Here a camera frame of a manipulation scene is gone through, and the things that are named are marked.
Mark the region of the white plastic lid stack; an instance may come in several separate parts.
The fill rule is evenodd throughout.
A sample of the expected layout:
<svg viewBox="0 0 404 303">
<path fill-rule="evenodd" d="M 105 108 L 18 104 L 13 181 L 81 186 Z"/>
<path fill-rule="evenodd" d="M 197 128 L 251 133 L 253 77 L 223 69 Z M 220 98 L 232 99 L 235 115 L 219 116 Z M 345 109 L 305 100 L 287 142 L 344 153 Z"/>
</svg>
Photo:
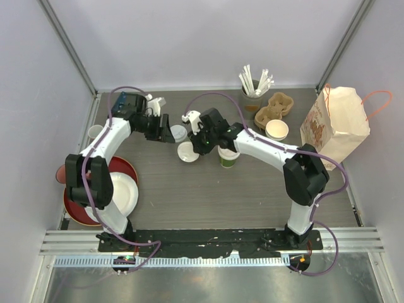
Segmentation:
<svg viewBox="0 0 404 303">
<path fill-rule="evenodd" d="M 182 125 L 173 125 L 170 130 L 176 143 L 181 143 L 187 138 L 187 130 Z"/>
</svg>

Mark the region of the white plastic cup lid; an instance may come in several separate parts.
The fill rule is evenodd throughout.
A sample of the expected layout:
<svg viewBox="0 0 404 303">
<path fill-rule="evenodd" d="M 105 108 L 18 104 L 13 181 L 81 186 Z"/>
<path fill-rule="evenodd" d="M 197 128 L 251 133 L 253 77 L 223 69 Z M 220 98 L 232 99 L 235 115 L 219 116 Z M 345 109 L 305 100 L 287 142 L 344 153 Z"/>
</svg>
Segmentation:
<svg viewBox="0 0 404 303">
<path fill-rule="evenodd" d="M 218 154 L 222 159 L 228 160 L 228 161 L 236 160 L 240 156 L 239 152 L 234 152 L 232 150 L 224 149 L 224 148 L 220 148 L 220 147 L 218 147 Z"/>
</svg>

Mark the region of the brown pulp cup carrier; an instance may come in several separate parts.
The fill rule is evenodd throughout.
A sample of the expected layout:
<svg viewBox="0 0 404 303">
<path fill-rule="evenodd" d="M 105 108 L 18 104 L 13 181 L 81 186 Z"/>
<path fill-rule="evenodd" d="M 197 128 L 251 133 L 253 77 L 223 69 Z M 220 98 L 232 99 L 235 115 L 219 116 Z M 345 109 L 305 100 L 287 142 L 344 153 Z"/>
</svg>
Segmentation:
<svg viewBox="0 0 404 303">
<path fill-rule="evenodd" d="M 268 122 L 272 120 L 282 120 L 282 118 L 291 111 L 294 106 L 292 97 L 276 92 L 268 100 L 268 105 L 258 110 L 255 115 L 254 123 L 259 129 L 265 129 Z"/>
</svg>

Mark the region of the bear print paper bag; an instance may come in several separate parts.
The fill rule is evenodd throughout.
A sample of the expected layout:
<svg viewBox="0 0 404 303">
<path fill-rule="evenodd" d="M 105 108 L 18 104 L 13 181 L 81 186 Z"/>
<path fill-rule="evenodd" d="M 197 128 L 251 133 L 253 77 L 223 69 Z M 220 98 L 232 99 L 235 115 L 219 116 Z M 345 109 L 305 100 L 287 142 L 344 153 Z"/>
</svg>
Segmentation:
<svg viewBox="0 0 404 303">
<path fill-rule="evenodd" d="M 366 114 L 364 102 L 380 93 L 388 95 L 387 101 Z M 369 119 L 386 108 L 392 97 L 391 92 L 378 90 L 360 98 L 354 88 L 325 84 L 300 127 L 302 144 L 334 160 L 323 160 L 323 164 L 327 170 L 335 169 L 370 135 Z"/>
</svg>

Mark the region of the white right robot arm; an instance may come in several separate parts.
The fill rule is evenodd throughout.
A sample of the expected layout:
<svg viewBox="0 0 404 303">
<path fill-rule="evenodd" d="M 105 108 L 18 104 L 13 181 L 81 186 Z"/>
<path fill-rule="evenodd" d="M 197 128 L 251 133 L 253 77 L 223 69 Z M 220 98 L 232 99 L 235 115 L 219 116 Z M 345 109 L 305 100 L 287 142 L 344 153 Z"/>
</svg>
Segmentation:
<svg viewBox="0 0 404 303">
<path fill-rule="evenodd" d="M 282 172 L 287 195 L 292 200 L 285 242 L 292 249 L 300 249 L 307 243 L 313 227 L 310 216 L 314 202 L 330 179 L 313 146 L 278 145 L 241 123 L 230 125 L 215 108 L 202 113 L 191 110 L 182 116 L 182 121 L 191 126 L 188 138 L 195 153 L 206 155 L 218 146 L 249 155 Z"/>
</svg>

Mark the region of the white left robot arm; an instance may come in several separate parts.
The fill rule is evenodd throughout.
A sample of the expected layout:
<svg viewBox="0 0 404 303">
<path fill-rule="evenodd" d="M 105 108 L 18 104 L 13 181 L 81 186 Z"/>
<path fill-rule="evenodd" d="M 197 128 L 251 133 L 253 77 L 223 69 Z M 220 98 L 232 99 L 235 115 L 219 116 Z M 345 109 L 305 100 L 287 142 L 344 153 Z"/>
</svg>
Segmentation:
<svg viewBox="0 0 404 303">
<path fill-rule="evenodd" d="M 113 245 L 122 252 L 134 246 L 133 228 L 113 200 L 109 164 L 133 132 L 143 134 L 150 141 L 174 143 L 169 116 L 161 112 L 164 105 L 163 97 L 130 94 L 121 108 L 109 110 L 105 126 L 92 143 L 65 160 L 68 198 L 91 213 L 105 232 L 113 235 Z"/>
</svg>

